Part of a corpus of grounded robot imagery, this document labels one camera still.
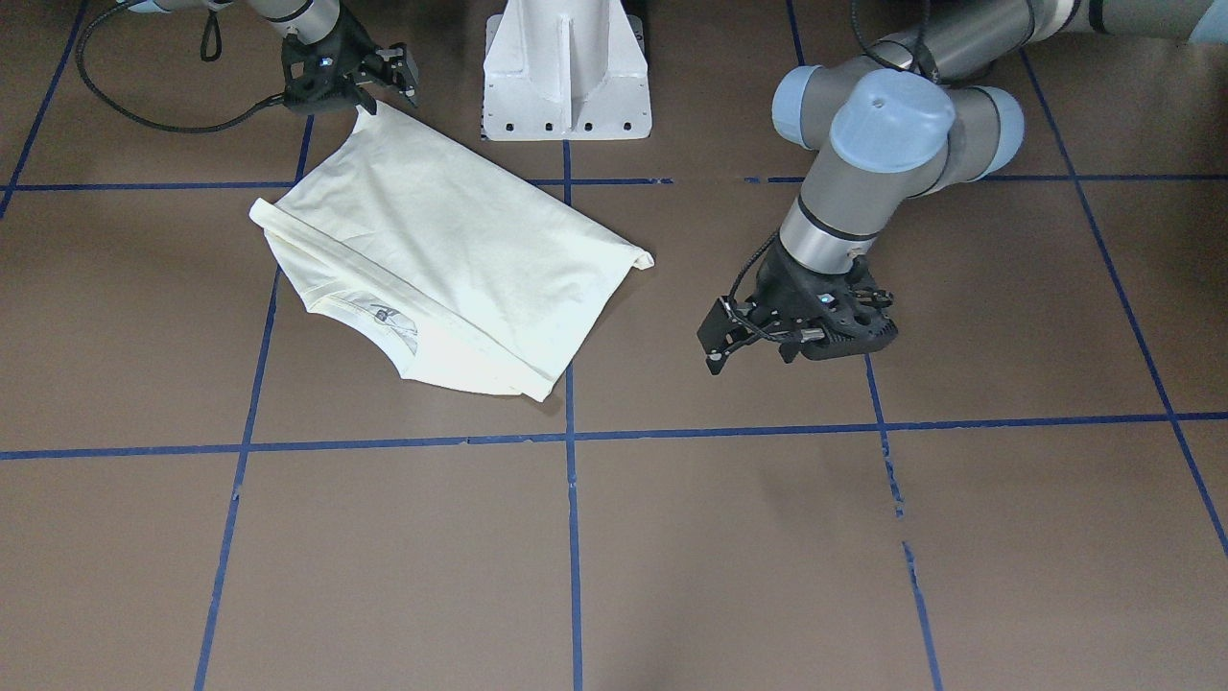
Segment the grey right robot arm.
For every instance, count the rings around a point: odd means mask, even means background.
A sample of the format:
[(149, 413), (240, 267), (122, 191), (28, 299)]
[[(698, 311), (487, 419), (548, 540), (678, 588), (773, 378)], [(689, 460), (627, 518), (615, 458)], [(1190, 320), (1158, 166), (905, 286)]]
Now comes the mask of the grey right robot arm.
[(223, 49), (219, 12), (228, 9), (228, 1), (118, 1), (113, 9), (92, 18), (75, 48), (74, 61), (88, 91), (111, 109), (150, 130), (220, 133), (271, 107), (285, 107), (297, 115), (317, 115), (348, 107), (375, 114), (378, 108), (375, 97), (365, 90), (366, 83), (394, 90), (405, 104), (418, 107), (418, 65), (408, 45), (393, 43), (382, 47), (376, 43), (343, 1), (251, 1), (251, 9), (281, 38), (285, 86), (281, 93), (263, 98), (228, 122), (211, 126), (172, 126), (151, 122), (119, 106), (88, 79), (88, 39), (111, 17), (119, 12), (169, 14), (181, 9), (206, 10), (199, 56), (206, 63), (219, 60)]

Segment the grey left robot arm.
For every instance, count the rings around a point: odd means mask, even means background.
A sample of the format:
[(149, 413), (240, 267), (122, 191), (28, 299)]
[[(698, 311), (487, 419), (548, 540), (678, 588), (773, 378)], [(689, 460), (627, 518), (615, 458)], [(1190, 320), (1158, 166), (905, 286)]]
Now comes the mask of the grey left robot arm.
[(716, 376), (736, 351), (772, 342), (783, 362), (860, 357), (898, 328), (868, 252), (903, 201), (982, 179), (1012, 161), (1025, 115), (997, 87), (968, 83), (1050, 36), (1226, 42), (1223, 1), (957, 1), (834, 68), (799, 66), (772, 93), (772, 126), (815, 152), (780, 227), (752, 257), (750, 295), (715, 301), (698, 328)]

